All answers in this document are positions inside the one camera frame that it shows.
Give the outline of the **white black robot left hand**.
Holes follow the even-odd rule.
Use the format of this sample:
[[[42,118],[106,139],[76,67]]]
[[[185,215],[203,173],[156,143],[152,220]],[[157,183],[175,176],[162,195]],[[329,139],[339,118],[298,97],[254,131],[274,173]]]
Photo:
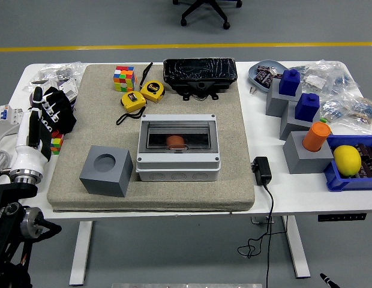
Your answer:
[[[58,90],[54,87],[43,92],[36,87],[32,95],[31,107],[23,114],[17,134],[16,159],[11,165],[10,176],[21,182],[43,177],[44,166],[51,158],[50,141],[59,120],[53,107],[52,98]]]

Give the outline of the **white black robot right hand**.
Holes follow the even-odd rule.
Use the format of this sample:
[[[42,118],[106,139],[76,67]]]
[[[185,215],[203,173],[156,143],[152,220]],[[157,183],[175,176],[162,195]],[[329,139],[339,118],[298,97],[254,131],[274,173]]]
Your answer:
[[[340,288],[338,284],[333,282],[328,276],[324,273],[320,273],[321,279],[330,287],[330,288]]]

